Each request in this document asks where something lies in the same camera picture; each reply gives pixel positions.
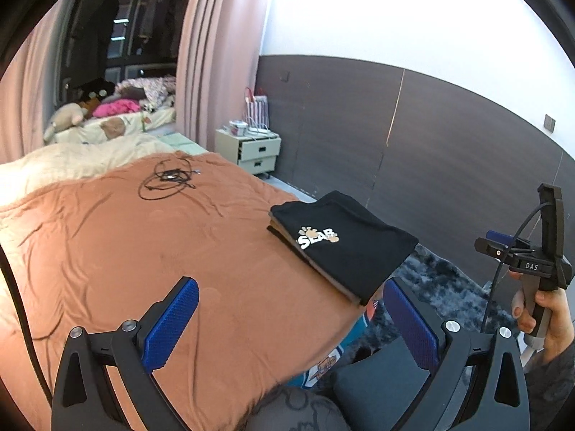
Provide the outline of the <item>dark sleeve right forearm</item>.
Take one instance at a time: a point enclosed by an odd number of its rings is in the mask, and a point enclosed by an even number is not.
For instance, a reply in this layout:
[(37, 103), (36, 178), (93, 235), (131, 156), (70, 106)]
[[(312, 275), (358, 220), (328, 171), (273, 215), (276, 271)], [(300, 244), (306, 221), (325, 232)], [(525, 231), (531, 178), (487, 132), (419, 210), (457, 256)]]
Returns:
[(546, 430), (574, 386), (574, 343), (544, 362), (544, 350), (529, 360), (525, 381), (529, 399), (530, 429)]

